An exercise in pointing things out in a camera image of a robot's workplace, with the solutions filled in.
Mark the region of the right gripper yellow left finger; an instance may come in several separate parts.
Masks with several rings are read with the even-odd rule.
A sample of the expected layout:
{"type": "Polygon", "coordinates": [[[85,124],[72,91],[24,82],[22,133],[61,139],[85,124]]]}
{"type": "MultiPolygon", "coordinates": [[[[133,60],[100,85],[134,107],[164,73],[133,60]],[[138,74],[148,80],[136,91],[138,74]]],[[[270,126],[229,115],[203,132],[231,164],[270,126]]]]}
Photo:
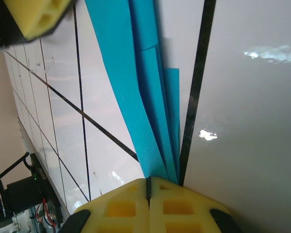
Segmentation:
{"type": "Polygon", "coordinates": [[[80,206],[58,233],[149,233],[147,179],[136,179],[80,206]]]}

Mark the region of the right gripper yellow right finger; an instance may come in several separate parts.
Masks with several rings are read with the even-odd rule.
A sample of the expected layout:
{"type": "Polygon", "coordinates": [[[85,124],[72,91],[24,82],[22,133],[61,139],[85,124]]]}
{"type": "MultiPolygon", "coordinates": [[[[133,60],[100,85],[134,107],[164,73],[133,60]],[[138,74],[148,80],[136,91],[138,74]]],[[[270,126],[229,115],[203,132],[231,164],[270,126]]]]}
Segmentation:
{"type": "Polygon", "coordinates": [[[150,233],[243,233],[229,210],[188,188],[149,178],[150,233]]]}

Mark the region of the blue rectangular block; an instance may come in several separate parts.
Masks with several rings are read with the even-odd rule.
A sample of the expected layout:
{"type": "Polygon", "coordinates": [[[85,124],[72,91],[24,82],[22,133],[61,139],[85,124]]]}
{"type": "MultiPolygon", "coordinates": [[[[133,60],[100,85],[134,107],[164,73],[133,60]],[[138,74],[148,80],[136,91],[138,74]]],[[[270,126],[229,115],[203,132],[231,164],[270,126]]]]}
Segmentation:
{"type": "Polygon", "coordinates": [[[179,70],[162,65],[154,0],[85,0],[144,176],[179,182],[179,70]]]}

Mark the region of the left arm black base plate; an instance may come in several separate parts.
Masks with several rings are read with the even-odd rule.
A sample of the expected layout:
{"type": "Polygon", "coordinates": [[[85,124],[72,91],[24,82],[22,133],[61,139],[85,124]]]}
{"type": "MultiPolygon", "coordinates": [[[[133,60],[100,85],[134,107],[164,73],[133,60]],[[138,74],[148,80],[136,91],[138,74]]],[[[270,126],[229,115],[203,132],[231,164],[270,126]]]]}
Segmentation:
{"type": "Polygon", "coordinates": [[[37,155],[31,153],[30,159],[32,162],[31,173],[41,194],[33,214],[34,220],[43,224],[46,231],[64,233],[63,226],[68,216],[65,211],[64,201],[51,181],[50,176],[45,172],[44,165],[37,155]]]}

